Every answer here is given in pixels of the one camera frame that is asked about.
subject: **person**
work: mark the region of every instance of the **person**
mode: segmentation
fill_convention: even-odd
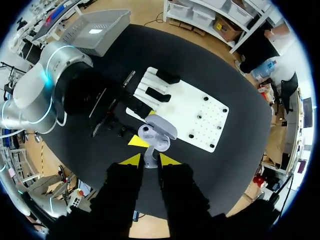
[[[264,30],[263,38],[261,37],[261,33],[257,31],[257,36],[255,36],[254,39],[256,41],[255,46],[252,46],[251,51],[247,51],[247,54],[241,56],[242,62],[238,60],[234,61],[238,71],[245,76],[264,61],[279,56],[276,51],[270,49],[273,48],[270,41],[273,40],[274,42],[277,38],[288,36],[290,32],[291,29],[286,22],[283,22],[274,28]]]

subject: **cardboard box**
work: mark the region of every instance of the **cardboard box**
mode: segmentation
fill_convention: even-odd
[[[223,37],[227,43],[232,42],[242,33],[242,29],[238,25],[220,15],[216,17],[213,29]]]
[[[181,21],[169,18],[169,24],[180,27]]]
[[[201,36],[206,35],[205,31],[203,31],[203,30],[201,30],[201,29],[199,29],[197,27],[194,27],[193,31],[196,32],[197,34],[200,34]]]
[[[188,29],[188,30],[192,30],[194,26],[188,24],[188,23],[185,23],[185,22],[181,22],[180,23],[180,28],[184,28],[184,29]]]

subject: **cable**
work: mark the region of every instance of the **cable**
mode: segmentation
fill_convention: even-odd
[[[288,199],[288,197],[289,197],[289,193],[290,193],[290,190],[291,190],[291,187],[292,187],[292,183],[293,183],[293,182],[294,182],[294,175],[292,174],[290,187],[289,187],[288,193],[287,193],[287,195],[286,195],[286,197],[285,197],[285,200],[284,200],[283,206],[282,206],[282,208],[281,208],[281,211],[280,211],[280,214],[279,214],[279,219],[280,219],[280,218],[281,218],[281,216],[282,216],[282,212],[283,212],[283,210],[284,210],[284,208],[285,208],[286,201],[287,201],[287,199]]]
[[[24,129],[14,131],[14,132],[11,132],[11,133],[6,134],[6,135],[1,135],[1,136],[0,136],[0,139],[4,139],[4,138],[8,138],[8,137],[12,137],[12,136],[14,136],[14,135],[16,135],[16,134],[21,133],[22,131],[24,131]]]
[[[45,225],[41,224],[41,223],[37,223],[37,222],[31,222],[31,224],[33,226],[40,226],[40,227],[43,227],[43,228],[47,228]]]
[[[158,17],[159,17],[161,14],[163,14],[163,13],[164,13],[163,11],[160,12],[160,13],[156,16],[155,20],[148,21],[148,22],[146,22],[143,26],[146,26],[147,24],[150,24],[150,23],[153,23],[153,22],[157,22],[158,24],[162,24],[162,23],[164,22],[164,20],[163,20],[163,19],[159,19]]]
[[[143,218],[144,216],[145,216],[145,214],[144,214],[144,215],[142,215],[142,216],[140,216],[140,217],[138,217],[138,219]]]
[[[56,122],[58,123],[58,125],[60,127],[63,127],[64,125],[66,125],[66,122],[67,122],[67,113],[64,112],[64,117],[63,117],[63,123],[59,122],[59,120],[57,119]]]

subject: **black table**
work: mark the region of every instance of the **black table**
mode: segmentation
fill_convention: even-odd
[[[154,67],[180,75],[187,83],[229,107],[226,124],[213,153],[180,139],[172,141],[165,152],[192,167],[197,185],[210,200],[213,216],[227,213],[246,190],[267,143],[271,109],[260,93],[232,66],[206,49],[178,36],[139,25],[129,25],[104,57],[93,56],[92,60],[95,68],[111,77],[135,70],[128,85],[131,92],[146,69]],[[116,109],[116,115],[124,124],[136,129],[142,124],[127,115],[122,105]],[[98,190],[112,163],[144,153],[146,149],[127,146],[116,134],[103,131],[91,138],[92,130],[87,126],[83,117],[68,116],[64,127],[55,127],[43,139],[72,172]],[[136,210],[167,217],[156,169],[144,171]]]

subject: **red object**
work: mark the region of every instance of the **red object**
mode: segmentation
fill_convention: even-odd
[[[260,174],[255,175],[252,181],[257,184],[259,188],[261,188],[261,185],[265,182]]]
[[[83,196],[84,195],[84,192],[82,190],[78,191],[78,195],[79,196]]]

